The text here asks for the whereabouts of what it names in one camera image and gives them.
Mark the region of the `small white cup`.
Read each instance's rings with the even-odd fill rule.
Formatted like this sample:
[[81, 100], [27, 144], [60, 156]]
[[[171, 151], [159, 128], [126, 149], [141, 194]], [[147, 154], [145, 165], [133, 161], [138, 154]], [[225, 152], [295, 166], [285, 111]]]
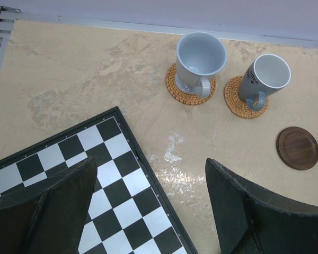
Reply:
[[266, 53], [258, 56], [244, 74], [238, 88], [238, 97], [248, 108], [258, 112], [267, 104], [267, 98], [286, 87], [291, 80], [291, 69], [280, 56]]

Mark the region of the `large light blue cup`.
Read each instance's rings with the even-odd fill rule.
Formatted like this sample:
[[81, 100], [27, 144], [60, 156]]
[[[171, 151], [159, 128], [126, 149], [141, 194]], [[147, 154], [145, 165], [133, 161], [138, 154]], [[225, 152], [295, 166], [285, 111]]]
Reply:
[[177, 88], [190, 95], [206, 98], [211, 80], [227, 63], [227, 51], [221, 40], [206, 32], [184, 35], [176, 46]]

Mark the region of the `woven rattan coaster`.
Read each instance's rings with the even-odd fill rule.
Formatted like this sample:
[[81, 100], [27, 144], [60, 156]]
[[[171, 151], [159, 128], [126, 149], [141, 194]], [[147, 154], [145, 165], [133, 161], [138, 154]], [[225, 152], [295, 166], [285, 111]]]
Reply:
[[175, 84], [175, 74], [176, 74], [176, 64], [173, 63], [166, 72], [165, 84], [171, 96], [182, 104], [192, 105], [192, 106], [203, 104], [207, 102], [212, 97], [213, 93], [215, 92], [215, 89], [217, 86], [215, 77], [210, 81], [210, 84], [211, 84], [210, 95], [206, 98], [200, 98], [195, 94], [187, 94], [185, 92], [180, 91]]
[[239, 99], [237, 92], [243, 75], [231, 78], [224, 87], [224, 99], [229, 110], [236, 116], [243, 119], [255, 119], [260, 117], [268, 108], [269, 99], [267, 98], [266, 104], [260, 111], [252, 111], [249, 109], [246, 102]]

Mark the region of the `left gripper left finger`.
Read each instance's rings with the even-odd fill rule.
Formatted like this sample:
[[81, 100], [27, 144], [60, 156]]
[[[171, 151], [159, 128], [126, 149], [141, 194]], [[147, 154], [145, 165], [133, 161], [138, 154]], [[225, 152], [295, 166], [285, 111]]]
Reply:
[[0, 253], [77, 253], [97, 180], [88, 157], [0, 197]]

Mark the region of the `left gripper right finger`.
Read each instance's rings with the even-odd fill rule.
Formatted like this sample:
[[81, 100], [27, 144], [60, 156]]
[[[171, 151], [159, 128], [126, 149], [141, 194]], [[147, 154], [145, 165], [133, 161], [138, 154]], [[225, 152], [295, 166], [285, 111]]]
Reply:
[[318, 206], [272, 192], [215, 159], [206, 182], [221, 253], [318, 253]]

